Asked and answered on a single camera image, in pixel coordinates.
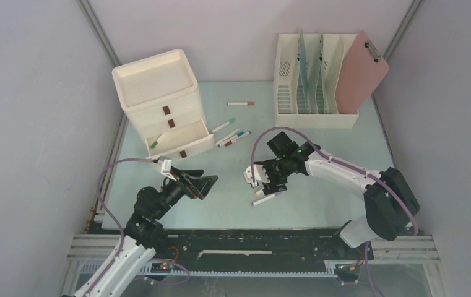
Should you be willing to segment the white marker purple cap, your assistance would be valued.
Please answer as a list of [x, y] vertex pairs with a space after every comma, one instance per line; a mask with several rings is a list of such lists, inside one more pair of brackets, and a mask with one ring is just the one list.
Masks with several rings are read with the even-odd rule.
[[268, 200], [271, 200], [271, 199], [273, 199], [273, 198], [275, 198], [275, 197], [277, 197], [277, 196], [279, 196], [279, 195], [281, 195], [280, 192], [276, 192], [276, 193], [273, 193], [273, 194], [266, 195], [266, 196], [264, 196], [264, 197], [262, 197], [262, 198], [260, 198], [260, 199], [258, 199], [258, 200], [256, 200], [256, 201], [252, 202], [252, 203], [251, 203], [251, 206], [255, 207], [255, 206], [260, 205], [260, 204], [262, 204], [262, 203], [265, 203], [265, 202], [267, 202]]

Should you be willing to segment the white marker dark-green cap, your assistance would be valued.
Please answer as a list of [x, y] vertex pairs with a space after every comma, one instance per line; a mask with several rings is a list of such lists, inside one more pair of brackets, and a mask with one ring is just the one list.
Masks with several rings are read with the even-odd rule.
[[157, 137], [153, 140], [153, 142], [150, 144], [149, 147], [152, 148], [152, 149], [155, 148], [155, 147], [158, 145], [158, 142], [159, 142], [159, 140], [162, 138], [162, 136], [163, 136], [163, 134], [160, 134], [159, 136], [157, 136]]

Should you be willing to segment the cream three-drawer cabinet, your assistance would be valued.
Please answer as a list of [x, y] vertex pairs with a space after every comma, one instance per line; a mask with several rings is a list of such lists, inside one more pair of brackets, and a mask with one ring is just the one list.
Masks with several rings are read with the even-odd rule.
[[[183, 50], [118, 66], [112, 77], [121, 108], [149, 157], [176, 161], [214, 148], [199, 85]], [[158, 145], [150, 148], [160, 134]]]

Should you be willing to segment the green clipboard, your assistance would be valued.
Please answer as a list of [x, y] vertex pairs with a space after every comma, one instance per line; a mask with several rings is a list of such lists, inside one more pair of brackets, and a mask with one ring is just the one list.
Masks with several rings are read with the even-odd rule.
[[324, 114], [338, 114], [335, 94], [343, 58], [344, 41], [341, 34], [323, 34], [321, 85]]

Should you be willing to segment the blue clipboard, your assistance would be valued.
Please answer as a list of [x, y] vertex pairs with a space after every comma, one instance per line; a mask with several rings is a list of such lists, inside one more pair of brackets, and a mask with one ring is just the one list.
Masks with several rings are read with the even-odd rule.
[[297, 96], [298, 112], [299, 114], [310, 114], [312, 112], [312, 106], [309, 92], [308, 61], [303, 32], [300, 33], [298, 40], [297, 58], [299, 66], [299, 78], [301, 81], [301, 88], [303, 89], [303, 94]]

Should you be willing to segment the pink clipboard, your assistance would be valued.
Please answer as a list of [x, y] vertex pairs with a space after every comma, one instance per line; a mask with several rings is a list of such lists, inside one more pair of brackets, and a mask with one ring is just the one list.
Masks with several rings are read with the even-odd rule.
[[389, 65], [365, 31], [360, 31], [340, 68], [335, 91], [339, 114], [355, 114], [389, 72]]

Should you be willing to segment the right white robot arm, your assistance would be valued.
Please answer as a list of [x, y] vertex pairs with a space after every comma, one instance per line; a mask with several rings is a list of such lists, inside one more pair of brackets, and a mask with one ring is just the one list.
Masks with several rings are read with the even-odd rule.
[[260, 187], [257, 194], [266, 198], [285, 192], [292, 174], [325, 179], [352, 191], [364, 202], [365, 214], [344, 223], [333, 236], [336, 256], [348, 259], [373, 239], [393, 241], [408, 227], [413, 235], [418, 234], [415, 216], [420, 205], [399, 170], [366, 169], [331, 155], [309, 139], [298, 145], [287, 136], [286, 127], [277, 130], [267, 142], [275, 157], [255, 161], [252, 153], [251, 164], [243, 173], [245, 181]]

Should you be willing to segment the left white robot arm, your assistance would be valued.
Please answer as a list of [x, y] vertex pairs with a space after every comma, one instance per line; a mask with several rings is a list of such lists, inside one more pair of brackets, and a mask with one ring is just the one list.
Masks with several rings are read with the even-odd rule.
[[134, 211], [112, 253], [72, 296], [121, 296], [140, 269], [168, 250], [168, 232], [159, 222], [181, 198], [204, 199], [218, 176], [204, 170], [172, 168], [170, 176], [156, 189], [147, 186], [137, 193]]

